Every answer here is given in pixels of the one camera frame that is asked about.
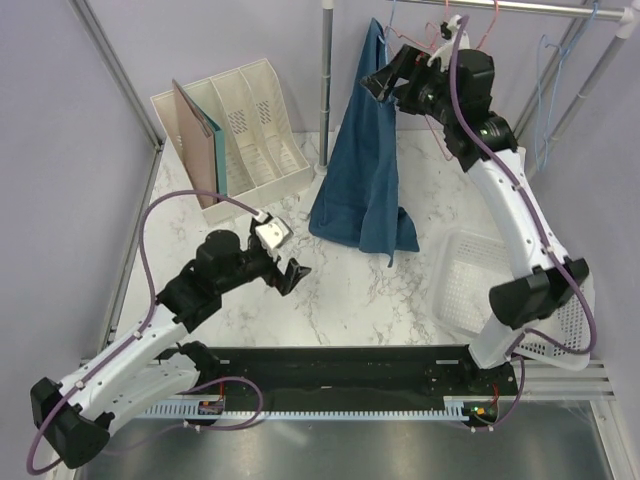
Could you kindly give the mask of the blue t shirt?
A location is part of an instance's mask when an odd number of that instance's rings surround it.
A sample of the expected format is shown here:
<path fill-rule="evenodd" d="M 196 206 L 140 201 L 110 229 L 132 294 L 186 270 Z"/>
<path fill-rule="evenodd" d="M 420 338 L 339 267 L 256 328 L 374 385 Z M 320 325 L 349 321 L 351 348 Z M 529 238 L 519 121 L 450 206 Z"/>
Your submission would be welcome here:
<path fill-rule="evenodd" d="M 420 247 L 414 222 L 399 205 L 395 107 L 376 102 L 360 84 L 385 65 L 383 27 L 372 19 L 309 232 L 393 261 L 397 251 L 417 253 Z"/>

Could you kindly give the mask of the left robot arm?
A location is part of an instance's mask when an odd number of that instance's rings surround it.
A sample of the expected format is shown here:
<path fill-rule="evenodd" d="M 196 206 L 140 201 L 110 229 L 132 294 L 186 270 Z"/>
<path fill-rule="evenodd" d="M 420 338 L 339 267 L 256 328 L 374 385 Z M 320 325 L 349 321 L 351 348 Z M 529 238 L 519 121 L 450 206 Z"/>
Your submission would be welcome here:
<path fill-rule="evenodd" d="M 279 267 L 278 249 L 290 236 L 275 220 L 252 224 L 247 245 L 232 231 L 211 232 L 194 259 L 162 291 L 151 293 L 142 320 L 74 373 L 59 381 L 44 377 L 31 388 L 37 428 L 32 445 L 47 441 L 59 463 L 77 469 L 157 401 L 232 383 L 255 392 L 260 414 L 264 395 L 255 382 L 221 375 L 206 345 L 184 339 L 221 309 L 224 294 L 257 279 L 290 294 L 311 272 L 296 259 Z"/>

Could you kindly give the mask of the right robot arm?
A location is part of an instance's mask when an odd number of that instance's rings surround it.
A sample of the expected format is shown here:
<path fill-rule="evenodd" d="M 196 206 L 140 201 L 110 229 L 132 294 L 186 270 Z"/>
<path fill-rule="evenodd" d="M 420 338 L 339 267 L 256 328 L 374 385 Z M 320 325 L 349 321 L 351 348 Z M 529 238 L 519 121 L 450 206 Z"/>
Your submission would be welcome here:
<path fill-rule="evenodd" d="M 361 78 L 378 102 L 437 120 L 449 152 L 479 191 L 506 249 L 511 276 L 488 290 L 488 317 L 464 325 L 439 318 L 469 342 L 458 368 L 467 392 L 494 381 L 510 354 L 569 371 L 584 369 L 595 347 L 593 282 L 588 263 L 554 234 L 524 172 L 508 122 L 491 108 L 493 58 L 470 48 L 428 54 L 405 45 L 389 64 Z"/>

